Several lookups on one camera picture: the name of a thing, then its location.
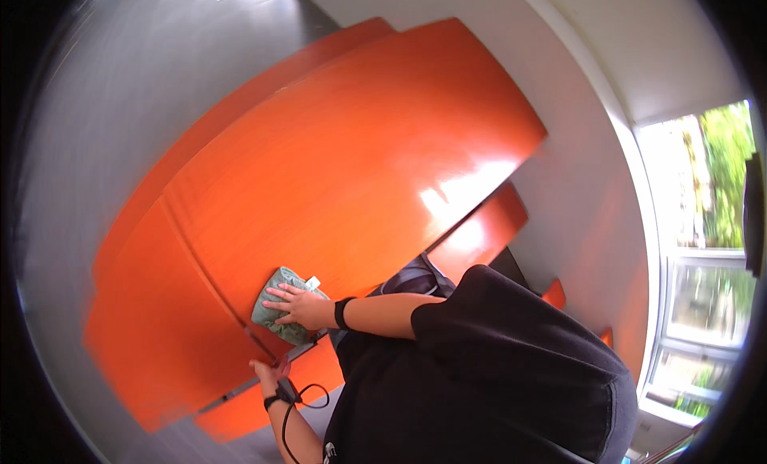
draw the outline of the black t-shirt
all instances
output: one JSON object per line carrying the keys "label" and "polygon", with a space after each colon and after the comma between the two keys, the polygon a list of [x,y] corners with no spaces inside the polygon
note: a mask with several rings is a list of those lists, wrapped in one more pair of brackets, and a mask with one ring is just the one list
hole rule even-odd
{"label": "black t-shirt", "polygon": [[518,428],[592,462],[620,462],[637,416],[634,382],[565,313],[474,266],[410,321],[415,341],[351,331],[338,345],[346,385],[326,463],[573,462]]}

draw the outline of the white logo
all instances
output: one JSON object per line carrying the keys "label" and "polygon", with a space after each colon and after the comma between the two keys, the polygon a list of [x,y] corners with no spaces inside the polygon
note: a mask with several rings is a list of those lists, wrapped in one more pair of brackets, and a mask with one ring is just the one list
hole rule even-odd
{"label": "white logo", "polygon": [[325,459],[323,459],[322,464],[330,464],[331,463],[331,457],[337,456],[335,452],[335,446],[332,442],[328,442],[325,444]]}

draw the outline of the black wristband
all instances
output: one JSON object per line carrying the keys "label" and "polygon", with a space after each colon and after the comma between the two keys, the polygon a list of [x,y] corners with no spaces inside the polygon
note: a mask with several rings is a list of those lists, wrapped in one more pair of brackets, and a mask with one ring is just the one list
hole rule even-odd
{"label": "black wristband", "polygon": [[338,325],[338,329],[343,329],[344,331],[351,331],[349,326],[346,325],[346,321],[344,321],[344,309],[346,309],[346,305],[349,304],[349,302],[352,299],[357,299],[356,297],[346,297],[345,299],[341,299],[340,301],[336,301],[336,312],[335,312],[335,318],[336,318],[336,324]]}
{"label": "black wristband", "polygon": [[279,398],[279,396],[271,396],[271,397],[267,397],[266,399],[264,399],[264,409],[265,409],[265,410],[268,412],[268,411],[269,411],[269,407],[270,407],[270,406],[271,406],[271,405],[272,405],[272,404],[273,404],[275,401],[280,401],[280,398]]}

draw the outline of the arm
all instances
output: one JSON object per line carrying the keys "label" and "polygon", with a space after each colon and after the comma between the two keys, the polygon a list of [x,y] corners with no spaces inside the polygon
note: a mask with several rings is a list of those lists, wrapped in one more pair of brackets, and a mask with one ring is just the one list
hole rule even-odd
{"label": "arm", "polygon": [[[277,370],[259,361],[250,361],[250,365],[261,381],[261,391],[264,394],[264,399],[277,394],[278,379],[286,377],[290,372],[290,363],[286,357],[283,357],[283,361],[281,361]],[[282,458],[287,464],[293,464],[293,459],[282,443],[282,424],[289,407],[287,402],[274,401],[269,406],[268,414],[280,454],[282,454]],[[295,459],[301,464],[319,464],[322,462],[322,441],[295,408],[290,410],[288,425],[285,428],[285,441],[288,443]]]}
{"label": "arm", "polygon": [[[265,307],[290,313],[275,323],[284,325],[297,322],[307,329],[338,327],[335,321],[335,301],[324,299],[310,291],[281,284],[280,289],[267,288],[269,294],[287,302],[264,301]],[[385,337],[415,339],[410,315],[421,305],[445,301],[443,297],[395,293],[352,299],[344,309],[346,324],[355,331]]]}

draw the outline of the green foliage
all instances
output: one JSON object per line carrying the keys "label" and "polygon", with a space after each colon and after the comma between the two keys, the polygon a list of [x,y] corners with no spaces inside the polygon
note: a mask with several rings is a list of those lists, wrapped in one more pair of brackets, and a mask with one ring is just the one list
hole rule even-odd
{"label": "green foliage", "polygon": [[676,398],[674,409],[687,412],[688,414],[697,417],[706,417],[709,415],[709,412],[711,412],[711,406],[709,404],[693,401],[682,396]]}
{"label": "green foliage", "polygon": [[704,289],[712,293],[707,296],[714,302],[720,292],[733,294],[735,312],[745,319],[751,316],[751,305],[756,288],[756,279],[749,272],[738,268],[706,268],[705,272],[698,269],[693,276],[695,286],[704,284]]}
{"label": "green foliage", "polygon": [[749,109],[744,101],[698,116],[705,143],[705,164],[714,192],[713,210],[704,213],[705,244],[743,248],[745,160],[754,152]]}
{"label": "green foliage", "polygon": [[700,373],[695,376],[693,380],[693,386],[709,388],[709,380],[711,379],[711,366],[705,366]]}

